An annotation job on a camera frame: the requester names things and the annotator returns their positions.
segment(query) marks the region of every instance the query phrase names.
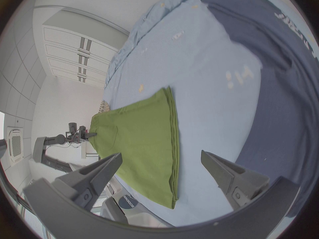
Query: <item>light blue bed sheet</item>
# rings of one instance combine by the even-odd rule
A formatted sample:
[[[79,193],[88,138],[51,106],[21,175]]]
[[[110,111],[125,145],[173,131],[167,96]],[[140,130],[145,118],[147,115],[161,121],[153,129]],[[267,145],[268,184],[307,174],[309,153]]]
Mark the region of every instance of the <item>light blue bed sheet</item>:
[[[301,31],[308,28],[284,3],[270,1]],[[123,50],[111,61],[104,100],[113,110],[171,87],[180,132],[179,200],[175,209],[168,209],[118,177],[132,196],[174,226],[231,212],[222,191],[201,164],[201,150],[236,161],[254,119],[260,70],[258,58],[231,42],[200,0],[162,0],[144,14]]]

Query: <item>round logo sticker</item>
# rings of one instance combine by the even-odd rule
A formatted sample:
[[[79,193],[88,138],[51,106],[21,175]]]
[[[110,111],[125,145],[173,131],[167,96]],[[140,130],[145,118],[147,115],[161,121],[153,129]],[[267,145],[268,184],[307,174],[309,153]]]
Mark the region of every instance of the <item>round logo sticker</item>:
[[[119,200],[119,206],[123,209],[132,209],[138,204],[138,201],[129,195],[124,195]]]

